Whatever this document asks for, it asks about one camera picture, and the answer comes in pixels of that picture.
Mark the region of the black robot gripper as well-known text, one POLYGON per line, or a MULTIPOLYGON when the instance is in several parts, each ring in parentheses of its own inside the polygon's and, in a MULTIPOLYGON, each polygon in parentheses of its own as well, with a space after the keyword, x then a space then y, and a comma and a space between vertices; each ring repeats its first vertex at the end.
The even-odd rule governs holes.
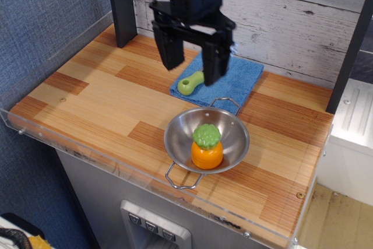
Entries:
POLYGON ((154 39, 163 65, 184 62, 184 42, 202 47, 204 84, 211 86, 228 70, 235 23, 224 16, 223 0, 153 0, 154 39))

